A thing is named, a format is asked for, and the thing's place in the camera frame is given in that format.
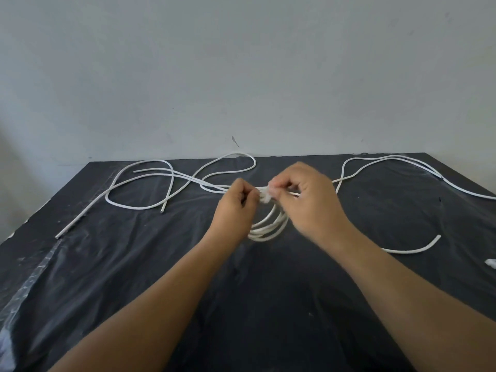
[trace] white wall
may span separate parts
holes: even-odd
[[[495,100],[496,0],[0,0],[0,131],[47,195],[232,136],[425,151],[496,190]]]

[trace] plastic sheet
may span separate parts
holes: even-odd
[[[283,168],[302,160],[334,179],[348,157],[257,158],[257,167],[242,177],[266,185]],[[204,162],[171,161],[185,173]],[[248,163],[247,158],[226,159],[210,169],[239,169]],[[429,163],[452,175],[456,184],[482,192],[461,175],[446,173],[435,160]],[[48,212],[48,221],[62,228],[126,164],[88,165],[50,202],[63,211]],[[347,172],[362,164],[351,162]],[[220,175],[212,181],[233,180]],[[139,180],[116,189],[113,198],[130,205],[154,203],[163,198],[168,182],[163,177]],[[419,168],[394,161],[366,168],[344,182],[339,197],[351,221],[381,247],[416,249],[441,234],[430,250],[395,257],[496,320],[496,271],[484,263],[496,257],[496,215],[489,201],[473,199]],[[164,214],[100,201],[58,244],[46,237],[45,258],[37,263],[43,268],[31,269],[17,299],[2,312],[0,371],[49,369],[190,250],[207,230],[219,199],[191,184]],[[266,206],[260,214],[268,211]],[[8,246],[19,242],[18,233]],[[14,270],[5,273],[8,281],[3,284],[19,280],[22,275]],[[289,224],[270,242],[246,240],[239,246],[212,281],[167,370],[332,368],[412,369],[348,275]]]

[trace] right hand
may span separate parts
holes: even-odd
[[[267,192],[279,201],[296,229],[319,247],[332,247],[354,229],[339,203],[332,181],[315,168],[298,162],[269,181]],[[298,188],[299,197],[287,189]]]

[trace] cord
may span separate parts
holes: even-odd
[[[241,156],[245,156],[245,157],[251,158],[251,160],[253,161],[253,164],[250,167],[244,168],[244,169],[239,169],[239,170],[234,170],[234,171],[214,172],[212,174],[208,174],[208,175],[204,176],[202,179],[198,179],[196,177],[196,175],[198,175],[207,166],[209,166],[209,165],[211,165],[211,164],[213,164],[215,162],[220,161],[220,159],[223,159],[223,158],[226,158],[226,157],[229,157],[229,156],[232,156],[232,155],[241,155]],[[372,161],[372,162],[367,163],[366,165],[362,166],[354,174],[349,175],[349,176],[344,176],[344,171],[345,171],[346,163],[348,163],[348,162],[350,162],[352,160],[364,160],[364,161]],[[427,171],[430,174],[438,177],[439,179],[442,179],[449,186],[451,186],[451,187],[453,187],[453,188],[455,188],[457,190],[460,190],[463,193],[470,194],[472,196],[476,196],[476,197],[480,197],[480,198],[485,198],[485,199],[490,199],[490,200],[496,200],[496,197],[494,197],[494,196],[488,196],[488,195],[485,195],[485,194],[478,194],[478,193],[470,192],[470,191],[468,191],[466,189],[460,188],[457,185],[453,184],[448,179],[446,179],[443,175],[441,175],[441,173],[439,173],[439,171],[437,169],[435,169],[434,167],[428,165],[425,162],[422,162],[421,160],[418,160],[418,159],[415,159],[415,158],[411,158],[411,157],[407,157],[407,156],[403,156],[403,155],[386,155],[386,156],[378,157],[378,158],[352,157],[350,159],[347,159],[343,163],[343,166],[341,167],[341,177],[339,179],[336,179],[336,180],[333,180],[332,181],[332,182],[338,182],[338,185],[336,187],[336,193],[339,192],[339,188],[341,188],[341,184],[343,183],[344,180],[351,179],[352,177],[355,177],[356,175],[358,175],[359,172],[361,172],[366,167],[369,167],[369,166],[371,166],[373,164],[376,164],[376,163],[379,163],[379,162],[384,162],[384,161],[387,161],[387,160],[396,160],[396,161],[410,163],[410,164],[412,164],[412,165],[414,165],[416,167],[419,167],[421,169],[424,169],[425,171]],[[165,165],[167,165],[169,168],[157,167],[157,168],[138,169],[138,170],[135,170],[133,172],[134,173],[142,173],[142,172],[149,172],[149,171],[165,171],[165,173],[154,172],[152,174],[144,174],[144,175],[132,177],[131,179],[128,179],[128,180],[125,180],[125,181],[122,181],[122,182],[117,183],[117,180],[121,177],[121,175],[127,169],[129,169],[131,167],[134,167],[134,166],[137,166],[137,165],[140,165],[140,164],[143,164],[143,163],[148,163],[148,162],[161,162],[161,163],[164,163]],[[74,224],[76,224],[76,222],[79,221],[79,219],[81,219],[88,212],[88,210],[98,200],[100,200],[102,197],[105,197],[105,200],[109,204],[114,205],[114,206],[118,206],[118,207],[122,207],[124,209],[147,210],[147,209],[152,209],[152,208],[155,208],[155,207],[158,207],[158,206],[162,206],[160,212],[163,213],[164,210],[165,210],[165,207],[167,206],[167,202],[172,197],[174,197],[177,194],[179,194],[184,188],[186,188],[190,182],[197,183],[198,185],[200,185],[200,187],[203,190],[206,190],[207,192],[224,194],[225,192],[227,192],[227,190],[229,189],[230,185],[215,185],[215,184],[212,184],[212,183],[207,182],[206,179],[209,178],[209,177],[215,176],[215,175],[221,175],[221,174],[238,174],[238,173],[241,173],[241,172],[249,171],[252,168],[255,168],[256,165],[257,165],[257,161],[255,160],[255,158],[253,156],[251,156],[250,154],[241,153],[241,152],[229,153],[229,154],[226,154],[226,155],[221,156],[220,158],[214,159],[213,161],[210,161],[210,162],[202,165],[191,176],[190,175],[183,174],[183,173],[181,173],[179,171],[174,170],[172,168],[172,165],[169,162],[165,161],[165,160],[153,159],[153,160],[147,160],[147,161],[140,161],[140,162],[131,163],[130,165],[128,165],[128,166],[124,167],[123,169],[121,169],[117,173],[117,175],[115,175],[115,178],[112,180],[112,184],[110,185],[110,187],[107,190],[105,190],[104,192],[102,192],[100,195],[98,195],[93,201],[91,201],[90,204],[88,206],[86,206],[84,208],[84,210],[76,218],[74,218],[74,220],[72,220],[67,226],[64,227],[64,229],[62,231],[60,231],[55,236],[55,238],[60,238],[68,230],[70,230],[74,226]],[[156,204],[150,205],[150,206],[137,207],[137,206],[128,206],[128,205],[124,205],[124,204],[119,204],[119,203],[117,203],[117,202],[112,201],[112,200],[109,199],[109,196],[108,195],[110,194],[110,192],[113,189],[115,189],[117,187],[120,187],[121,185],[127,184],[127,183],[129,183],[131,181],[138,180],[138,179],[141,179],[143,177],[148,177],[148,176],[169,176],[170,177],[171,180],[170,180],[169,188],[167,190],[167,195],[166,195],[165,199],[163,199],[162,201],[157,202]],[[186,183],[182,187],[180,187],[178,190],[176,190],[174,193],[171,193],[172,186],[174,184],[174,178],[184,179],[184,180],[186,180]],[[251,240],[253,240],[253,241],[255,241],[255,242],[265,242],[265,241],[268,241],[268,240],[271,240],[271,239],[277,237],[284,230],[284,228],[288,224],[289,217],[286,214],[286,212],[282,209],[282,207],[280,206],[280,204],[277,203],[277,201],[274,201],[273,199],[271,199],[270,196],[265,192],[265,190],[267,189],[267,187],[257,187],[257,189],[260,190],[260,201],[263,202],[263,203],[272,202],[273,203],[273,206],[272,206],[272,209],[270,210],[270,212],[267,214],[267,216],[264,219],[262,219],[260,222],[257,222],[257,223],[255,223],[255,224],[253,224],[251,226],[251,230],[250,230],[250,233],[248,234],[248,238],[251,239]],[[272,223],[270,223],[269,220],[274,216],[274,214],[276,212],[278,212],[278,215],[277,215],[276,219],[274,221],[272,221]],[[429,248],[431,248],[434,244],[437,243],[437,241],[440,238],[441,238],[441,235],[437,235],[425,247],[420,248],[420,249],[416,249],[416,250],[388,250],[388,249],[384,249],[384,248],[382,248],[382,249],[385,250],[388,253],[397,253],[397,254],[414,254],[414,253],[420,253],[420,252],[423,252],[423,251],[428,250]]]

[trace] black plastic sheet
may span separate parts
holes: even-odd
[[[426,154],[409,155],[429,160],[462,187],[488,194]],[[266,185],[283,168],[301,160],[335,179],[349,157],[258,158],[257,167],[241,176],[254,185]],[[192,174],[207,161],[171,163]],[[158,208],[126,210],[101,200],[56,243],[55,230],[72,220],[127,164],[91,163],[41,214],[0,246],[4,287],[13,285],[17,291],[20,279],[31,275],[17,300],[3,311],[0,371],[49,369],[152,285],[207,230],[220,196],[191,183],[169,201],[164,214]],[[225,159],[199,176],[249,164],[248,158]],[[346,172],[353,173],[363,164],[350,162]],[[211,181],[231,183],[235,176],[215,176]],[[165,196],[168,184],[168,178],[149,177],[117,188],[111,198],[128,205],[152,204]],[[177,180],[175,188],[182,184]],[[345,181],[339,198],[350,220],[381,247],[417,249],[441,234],[430,250],[396,258],[496,320],[496,270],[484,263],[496,258],[493,203],[460,193],[431,174],[396,161],[378,163]],[[269,209],[262,206],[259,216]],[[46,231],[36,231],[40,248],[22,247],[22,238],[34,232],[29,227],[42,224],[47,224]],[[16,270],[9,265],[8,259],[20,253],[9,248],[17,245],[28,261],[36,262],[34,266],[31,262]],[[47,253],[49,258],[42,260]],[[345,370],[345,366],[412,369],[349,276],[290,223],[272,241],[245,240],[238,247],[212,281],[167,370]]]

